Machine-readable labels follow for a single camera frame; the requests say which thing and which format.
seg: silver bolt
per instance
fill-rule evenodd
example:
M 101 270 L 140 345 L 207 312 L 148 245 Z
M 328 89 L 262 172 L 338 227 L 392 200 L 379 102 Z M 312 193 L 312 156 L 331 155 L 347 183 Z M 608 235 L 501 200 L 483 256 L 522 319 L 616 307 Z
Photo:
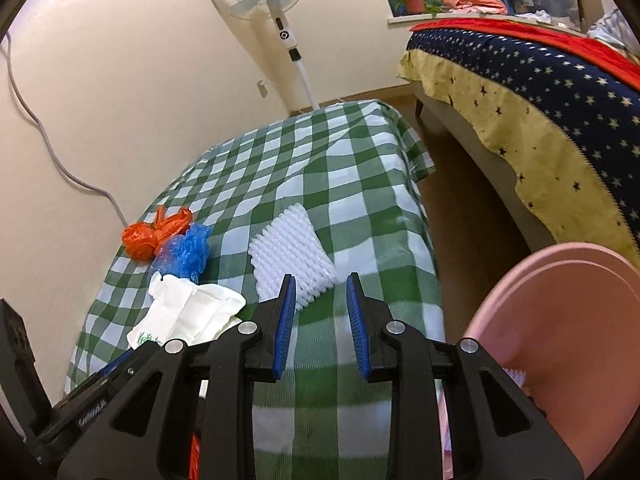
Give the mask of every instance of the silver bolt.
M 164 351 L 168 354 L 177 354 L 184 348 L 184 343 L 179 339 L 171 339 L 164 345 Z
M 475 339 L 465 338 L 460 341 L 460 349 L 468 354 L 475 354 L 479 348 L 480 345 Z
M 404 323 L 402 321 L 389 321 L 386 324 L 386 331 L 390 332 L 391 334 L 401 334 L 402 332 L 404 332 Z
M 253 321 L 245 321 L 238 325 L 238 332 L 249 335 L 258 330 L 258 326 Z

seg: wooden floor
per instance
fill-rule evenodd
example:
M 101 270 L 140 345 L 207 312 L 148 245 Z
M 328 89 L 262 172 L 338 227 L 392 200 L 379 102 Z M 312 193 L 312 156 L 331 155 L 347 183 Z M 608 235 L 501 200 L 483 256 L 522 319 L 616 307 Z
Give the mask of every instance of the wooden floor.
M 412 124 L 436 165 L 419 184 L 435 246 L 449 342 L 463 335 L 493 286 L 529 254 L 500 197 L 449 132 L 414 118 L 412 96 L 384 99 Z

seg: power cord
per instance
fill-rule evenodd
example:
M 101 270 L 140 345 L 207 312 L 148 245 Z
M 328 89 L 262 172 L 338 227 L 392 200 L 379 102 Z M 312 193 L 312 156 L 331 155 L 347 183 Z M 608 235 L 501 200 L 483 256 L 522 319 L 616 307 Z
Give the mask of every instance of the power cord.
M 89 191 L 93 191 L 94 193 L 107 197 L 111 202 L 111 204 L 113 205 L 113 208 L 116 210 L 116 213 L 120 218 L 120 221 L 122 222 L 124 227 L 127 227 L 129 223 L 124 218 L 124 215 L 122 214 L 120 206 L 118 205 L 118 203 L 116 202 L 116 199 L 114 199 L 111 193 L 99 187 L 92 186 L 91 184 L 86 183 L 84 180 L 80 180 L 78 177 L 73 176 L 73 174 L 62 165 L 62 162 L 60 162 L 60 159 L 56 155 L 56 152 L 53 151 L 53 147 L 51 145 L 51 142 L 49 141 L 49 136 L 47 135 L 47 131 L 44 127 L 44 124 L 42 124 L 38 116 L 31 111 L 31 109 L 29 108 L 29 105 L 24 101 L 24 99 L 22 98 L 22 95 L 20 94 L 20 91 L 18 90 L 18 85 L 15 83 L 15 79 L 14 79 L 14 71 L 12 70 L 12 67 L 11 67 L 11 35 L 9 33 L 6 34 L 6 40 L 8 43 L 8 47 L 6 50 L 6 67 L 9 73 L 9 81 L 11 82 L 11 87 L 14 89 L 15 96 L 18 98 L 18 101 L 20 101 L 20 104 L 22 105 L 22 108 L 24 108 L 24 111 L 26 111 L 31 117 L 31 119 L 33 119 L 33 121 L 36 123 L 36 127 L 40 132 L 40 135 L 42 136 L 42 140 L 44 140 L 44 144 L 47 147 L 47 151 L 49 152 L 49 156 L 51 157 L 51 160 L 53 160 L 53 162 L 58 167 L 58 169 L 69 180 L 71 180 L 72 182 L 75 182 L 76 184 L 78 184 L 78 186 L 82 186 L 85 189 L 88 189 Z

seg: folded pink cloth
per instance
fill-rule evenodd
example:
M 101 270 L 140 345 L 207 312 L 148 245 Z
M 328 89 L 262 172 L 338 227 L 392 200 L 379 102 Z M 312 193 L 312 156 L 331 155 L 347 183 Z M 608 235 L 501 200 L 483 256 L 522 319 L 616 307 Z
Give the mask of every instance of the folded pink cloth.
M 452 10 L 462 10 L 463 12 L 507 13 L 507 6 L 502 0 L 442 0 L 442 2 Z

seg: pink bucket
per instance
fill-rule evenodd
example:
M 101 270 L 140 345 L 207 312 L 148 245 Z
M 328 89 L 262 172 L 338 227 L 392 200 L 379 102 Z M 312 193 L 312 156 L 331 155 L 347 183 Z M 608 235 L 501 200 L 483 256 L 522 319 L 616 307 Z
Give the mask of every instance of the pink bucket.
M 640 404 L 640 274 L 603 247 L 568 243 L 532 254 L 489 293 L 465 337 L 504 368 L 526 371 L 534 402 L 586 477 Z

